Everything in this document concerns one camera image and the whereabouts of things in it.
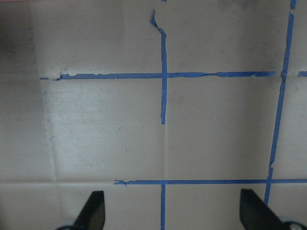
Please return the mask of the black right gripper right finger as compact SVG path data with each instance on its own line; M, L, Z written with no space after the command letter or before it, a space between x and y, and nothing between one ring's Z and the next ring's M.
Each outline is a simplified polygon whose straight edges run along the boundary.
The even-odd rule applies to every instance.
M296 221L281 221L252 189L240 191L240 222L246 230L305 230Z

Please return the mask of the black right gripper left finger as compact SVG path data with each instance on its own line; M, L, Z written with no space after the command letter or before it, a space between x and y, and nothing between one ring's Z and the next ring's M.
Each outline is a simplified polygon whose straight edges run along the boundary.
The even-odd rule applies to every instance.
M93 191L76 220L58 230L102 230L106 221L104 191Z

